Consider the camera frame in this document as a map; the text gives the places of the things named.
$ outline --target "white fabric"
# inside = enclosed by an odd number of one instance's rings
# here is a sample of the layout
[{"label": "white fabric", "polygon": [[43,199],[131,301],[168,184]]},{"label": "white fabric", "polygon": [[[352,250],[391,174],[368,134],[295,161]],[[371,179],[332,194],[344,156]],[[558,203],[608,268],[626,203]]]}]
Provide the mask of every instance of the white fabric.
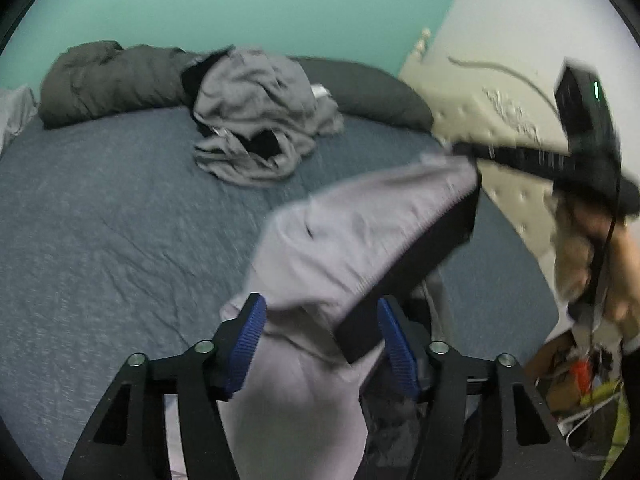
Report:
[{"label": "white fabric", "polygon": [[[409,56],[399,78],[433,112],[432,133],[447,142],[466,140],[494,146],[568,149],[558,120],[553,82],[501,52],[447,52],[424,60]],[[550,182],[480,161],[482,187],[538,259],[545,276],[553,264],[554,220],[545,207]]]},{"label": "white fabric", "polygon": [[330,96],[331,92],[329,92],[324,86],[320,83],[313,83],[311,85],[311,91],[314,93],[314,97],[319,99],[321,97]]},{"label": "white fabric", "polygon": [[622,353],[624,355],[629,355],[635,352],[640,348],[640,334],[638,334],[635,338],[630,339],[629,341],[622,341]]},{"label": "white fabric", "polygon": [[220,413],[242,480],[351,480],[367,428],[358,394],[382,345],[349,365],[334,328],[392,262],[448,208],[476,188],[462,157],[372,173],[277,211],[242,294],[268,320],[244,388]]},{"label": "white fabric", "polygon": [[36,112],[35,99],[28,86],[16,90],[0,88],[0,156]]}]

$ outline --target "tufted headboard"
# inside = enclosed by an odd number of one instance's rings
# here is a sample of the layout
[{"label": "tufted headboard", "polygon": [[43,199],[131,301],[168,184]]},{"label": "tufted headboard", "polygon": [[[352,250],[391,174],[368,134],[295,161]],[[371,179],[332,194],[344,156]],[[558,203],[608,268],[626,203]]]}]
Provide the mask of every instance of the tufted headboard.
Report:
[{"label": "tufted headboard", "polygon": [[[424,41],[410,54],[400,79],[430,106],[433,134],[455,142],[543,146],[567,151],[551,82],[506,56],[450,54],[423,59]],[[552,280],[550,237],[554,222],[545,206],[551,184],[481,161],[482,186]]]}]

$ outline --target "white cable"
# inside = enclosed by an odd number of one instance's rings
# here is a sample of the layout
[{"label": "white cable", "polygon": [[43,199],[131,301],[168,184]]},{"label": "white cable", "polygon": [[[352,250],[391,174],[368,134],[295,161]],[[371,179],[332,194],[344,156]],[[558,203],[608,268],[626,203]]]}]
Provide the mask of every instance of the white cable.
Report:
[{"label": "white cable", "polygon": [[585,416],[591,415],[592,412],[593,413],[597,412],[600,408],[602,408],[603,406],[606,406],[613,399],[617,399],[621,395],[622,395],[622,392],[617,392],[617,393],[613,394],[612,396],[610,396],[608,399],[602,400],[598,404],[594,404],[593,407],[590,406],[587,409],[582,410],[580,413],[575,413],[575,415],[568,416],[567,418],[564,418],[564,419],[560,420],[559,422],[561,424],[569,424],[570,422],[574,422],[576,420],[580,420],[581,418],[583,418]]},{"label": "white cable", "polygon": [[[564,441],[567,444],[567,446],[569,446],[569,439],[571,438],[572,434],[574,434],[575,430],[580,428],[581,425],[583,425],[587,420],[589,420],[591,418],[591,415],[593,415],[598,410],[602,409],[604,406],[609,404],[612,400],[619,399],[621,395],[622,395],[622,392],[618,392],[616,394],[613,394],[612,396],[609,397],[609,399],[603,400],[599,404],[591,406],[590,409],[585,410],[584,412],[577,413],[576,415],[572,415],[570,417],[567,417],[565,420],[563,420],[562,423],[565,424],[565,423],[571,422],[573,420],[579,420],[581,416],[584,417],[580,422],[578,422],[578,424],[576,424],[572,428],[572,430],[569,433],[567,433],[567,436],[564,439]],[[605,461],[607,461],[609,459],[609,457],[607,457],[607,456],[587,455],[587,454],[584,454],[584,453],[582,453],[580,451],[574,451],[574,456],[576,456],[578,458],[581,458],[583,460],[590,460],[591,462],[605,462]]]}]

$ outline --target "black strap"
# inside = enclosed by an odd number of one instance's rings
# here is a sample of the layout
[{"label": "black strap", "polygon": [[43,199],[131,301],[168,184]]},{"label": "black strap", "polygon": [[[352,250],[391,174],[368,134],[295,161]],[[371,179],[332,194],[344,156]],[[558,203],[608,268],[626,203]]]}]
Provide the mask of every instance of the black strap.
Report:
[{"label": "black strap", "polygon": [[[522,146],[487,146],[473,142],[457,142],[455,155],[490,160],[554,183],[554,188],[578,196],[591,203],[606,206],[619,216],[640,213],[638,184],[625,176],[608,156],[561,153],[524,148]],[[620,178],[620,193],[617,182]]]},{"label": "black strap", "polygon": [[379,282],[358,302],[337,326],[334,337],[342,354],[354,363],[382,340],[378,328],[377,304],[383,296],[404,303],[456,247],[466,243],[474,230],[480,187],[454,205],[402,254]]}]

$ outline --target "gray blanket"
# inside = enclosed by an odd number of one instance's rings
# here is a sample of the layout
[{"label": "gray blanket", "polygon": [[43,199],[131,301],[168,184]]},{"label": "gray blanket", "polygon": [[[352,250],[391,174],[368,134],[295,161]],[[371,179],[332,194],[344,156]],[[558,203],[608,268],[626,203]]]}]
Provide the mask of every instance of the gray blanket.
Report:
[{"label": "gray blanket", "polygon": [[39,114],[47,128],[100,117],[187,104],[180,72],[196,56],[179,48],[116,41],[75,46],[42,81]]},{"label": "gray blanket", "polygon": [[[213,334],[270,211],[439,149],[347,117],[289,180],[250,189],[197,168],[199,139],[186,108],[54,131],[34,120],[0,160],[0,415],[44,480],[62,476],[128,354],[169,356]],[[524,362],[558,319],[535,258],[486,197],[442,279],[461,352]]]},{"label": "gray blanket", "polygon": [[[213,135],[196,145],[198,166],[228,182],[260,185],[289,176],[316,146],[316,134],[343,128],[338,105],[312,88],[302,67],[261,50],[231,51],[204,76],[193,116]],[[278,149],[262,156],[247,148],[258,134]]]}]

